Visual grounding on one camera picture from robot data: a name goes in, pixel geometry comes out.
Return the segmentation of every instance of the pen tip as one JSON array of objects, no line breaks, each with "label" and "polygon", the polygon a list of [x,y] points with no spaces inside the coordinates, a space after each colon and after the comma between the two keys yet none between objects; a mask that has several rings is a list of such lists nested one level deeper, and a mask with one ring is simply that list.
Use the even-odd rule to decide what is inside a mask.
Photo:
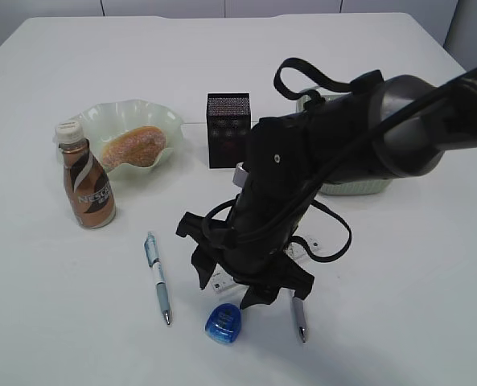
[{"label": "pen tip", "polygon": [[299,336],[303,343],[306,343],[306,329],[303,327],[299,327]]},{"label": "pen tip", "polygon": [[165,311],[163,313],[163,318],[165,319],[165,323],[167,324],[167,326],[169,326],[172,321],[171,321],[171,313],[169,311]]}]

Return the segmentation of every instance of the white label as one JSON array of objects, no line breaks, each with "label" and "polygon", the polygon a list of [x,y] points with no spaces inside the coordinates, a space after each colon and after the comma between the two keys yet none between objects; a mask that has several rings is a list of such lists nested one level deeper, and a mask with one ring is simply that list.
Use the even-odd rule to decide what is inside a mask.
[{"label": "white label", "polygon": [[152,276],[154,277],[155,285],[165,282],[165,277],[163,276],[163,270],[161,269],[161,263],[159,261],[152,264]]}]

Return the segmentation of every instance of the blue object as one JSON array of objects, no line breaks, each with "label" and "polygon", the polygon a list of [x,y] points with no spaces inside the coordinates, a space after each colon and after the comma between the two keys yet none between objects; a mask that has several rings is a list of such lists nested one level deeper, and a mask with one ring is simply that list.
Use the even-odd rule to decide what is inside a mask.
[{"label": "blue object", "polygon": [[216,307],[206,322],[206,334],[219,343],[233,343],[240,333],[241,314],[230,303]]}]

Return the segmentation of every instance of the black box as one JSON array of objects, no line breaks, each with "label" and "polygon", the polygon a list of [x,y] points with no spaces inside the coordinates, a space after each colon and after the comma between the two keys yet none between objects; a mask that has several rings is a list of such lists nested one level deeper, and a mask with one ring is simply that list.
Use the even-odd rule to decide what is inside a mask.
[{"label": "black box", "polygon": [[245,160],[247,134],[251,130],[249,94],[208,94],[209,167],[232,167]]}]

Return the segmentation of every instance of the robotic arm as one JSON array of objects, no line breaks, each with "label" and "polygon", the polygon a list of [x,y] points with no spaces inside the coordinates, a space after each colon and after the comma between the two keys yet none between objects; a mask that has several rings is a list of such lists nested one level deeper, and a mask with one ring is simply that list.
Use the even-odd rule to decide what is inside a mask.
[{"label": "robotic arm", "polygon": [[[319,86],[345,95],[326,101],[315,90],[290,91],[283,68],[294,68]],[[341,257],[351,243],[351,229],[314,200],[323,183],[398,179],[432,171],[446,150],[477,147],[477,68],[435,88],[414,76],[384,80],[380,71],[349,84],[335,82],[297,58],[283,62],[274,87],[296,101],[307,95],[304,111],[262,118],[249,134],[241,193],[204,218],[187,212],[177,234],[191,236],[198,247],[191,263],[205,288],[216,264],[249,289],[241,308],[272,303],[282,287],[304,299],[314,277],[286,254],[301,244],[318,262]],[[349,231],[335,255],[318,257],[294,236],[310,205],[333,216]],[[231,208],[225,221],[214,220]]]}]

